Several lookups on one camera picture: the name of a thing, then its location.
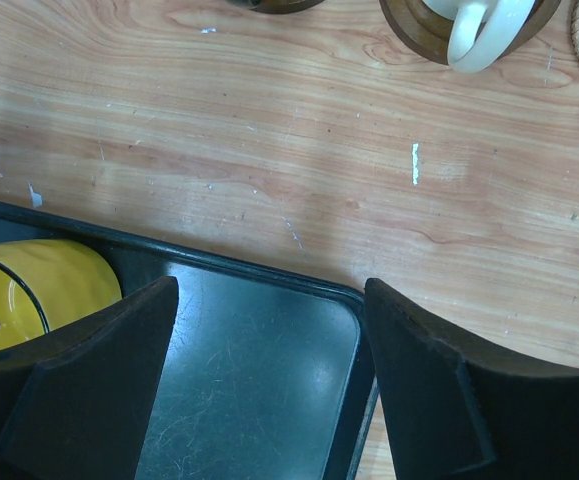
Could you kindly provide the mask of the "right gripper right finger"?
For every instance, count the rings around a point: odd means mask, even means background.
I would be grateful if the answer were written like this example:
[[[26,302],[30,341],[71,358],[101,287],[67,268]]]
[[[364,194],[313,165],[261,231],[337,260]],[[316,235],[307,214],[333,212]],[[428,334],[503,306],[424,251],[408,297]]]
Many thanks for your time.
[[[579,479],[579,368],[522,354],[365,284],[400,479]]]

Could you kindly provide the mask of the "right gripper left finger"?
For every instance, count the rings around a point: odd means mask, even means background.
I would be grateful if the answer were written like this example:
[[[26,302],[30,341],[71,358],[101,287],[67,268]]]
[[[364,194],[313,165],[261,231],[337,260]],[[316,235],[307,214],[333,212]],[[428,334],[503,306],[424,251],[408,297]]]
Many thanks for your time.
[[[0,350],[0,479],[132,479],[178,308],[164,276]]]

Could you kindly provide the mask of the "yellow mug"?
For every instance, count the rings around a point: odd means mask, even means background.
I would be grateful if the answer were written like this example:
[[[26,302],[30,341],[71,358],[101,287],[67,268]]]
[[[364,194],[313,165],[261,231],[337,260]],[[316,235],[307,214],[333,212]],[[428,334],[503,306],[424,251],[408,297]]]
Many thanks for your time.
[[[109,263],[71,240],[0,243],[0,350],[27,342],[122,298]]]

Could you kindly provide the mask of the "cream mug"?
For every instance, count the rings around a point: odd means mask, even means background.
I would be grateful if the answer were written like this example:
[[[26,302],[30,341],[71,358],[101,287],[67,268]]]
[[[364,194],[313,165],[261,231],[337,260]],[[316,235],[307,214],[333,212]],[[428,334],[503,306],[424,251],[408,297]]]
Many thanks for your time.
[[[431,0],[424,4],[453,22],[447,62],[461,73],[486,69],[511,45],[529,18],[533,0]]]

